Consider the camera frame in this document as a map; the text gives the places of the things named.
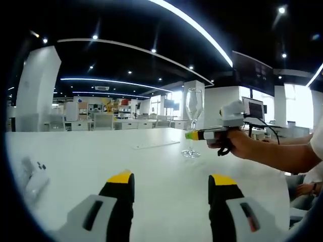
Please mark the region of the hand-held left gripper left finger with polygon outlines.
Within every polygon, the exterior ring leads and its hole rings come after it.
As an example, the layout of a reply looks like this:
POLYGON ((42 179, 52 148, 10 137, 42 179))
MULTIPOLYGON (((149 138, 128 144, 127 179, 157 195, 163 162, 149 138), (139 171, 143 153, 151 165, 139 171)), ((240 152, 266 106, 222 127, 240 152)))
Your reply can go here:
POLYGON ((129 241, 134 198, 134 173, 124 170, 110 177, 99 194, 71 209, 57 241, 129 241))

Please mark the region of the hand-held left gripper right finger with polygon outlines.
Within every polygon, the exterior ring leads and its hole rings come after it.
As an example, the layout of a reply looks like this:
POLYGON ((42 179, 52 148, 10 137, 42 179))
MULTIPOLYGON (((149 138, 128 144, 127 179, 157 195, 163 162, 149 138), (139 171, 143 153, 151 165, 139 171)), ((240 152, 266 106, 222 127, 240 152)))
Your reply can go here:
POLYGON ((281 177, 208 178, 213 241, 284 241, 289 229, 287 186, 281 177))

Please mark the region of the person's right hand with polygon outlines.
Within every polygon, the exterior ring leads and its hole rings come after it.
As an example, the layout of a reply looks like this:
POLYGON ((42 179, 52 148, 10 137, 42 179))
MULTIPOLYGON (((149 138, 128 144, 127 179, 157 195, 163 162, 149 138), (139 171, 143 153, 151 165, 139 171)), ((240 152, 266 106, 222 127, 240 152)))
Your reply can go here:
POLYGON ((241 130, 230 130, 227 133, 227 138, 232 143, 231 153, 241 159, 254 159, 254 149, 257 147, 257 142, 249 138, 241 130))

